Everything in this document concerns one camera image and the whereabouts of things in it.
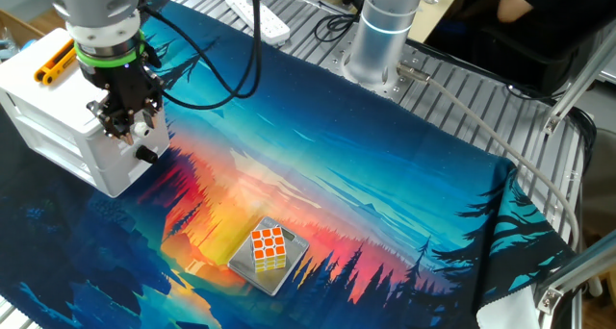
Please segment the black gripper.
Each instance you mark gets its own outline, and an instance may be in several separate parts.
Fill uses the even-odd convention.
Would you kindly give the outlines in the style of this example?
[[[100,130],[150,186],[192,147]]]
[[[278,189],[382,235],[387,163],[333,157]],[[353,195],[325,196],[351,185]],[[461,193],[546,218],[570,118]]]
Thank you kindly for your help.
[[[157,114],[162,108],[162,96],[148,77],[140,60],[133,60],[117,67],[91,66],[79,62],[82,74],[95,87],[106,91],[100,101],[90,101],[87,109],[104,129],[107,137],[133,145],[129,113],[142,110],[143,121],[151,128],[157,127]]]

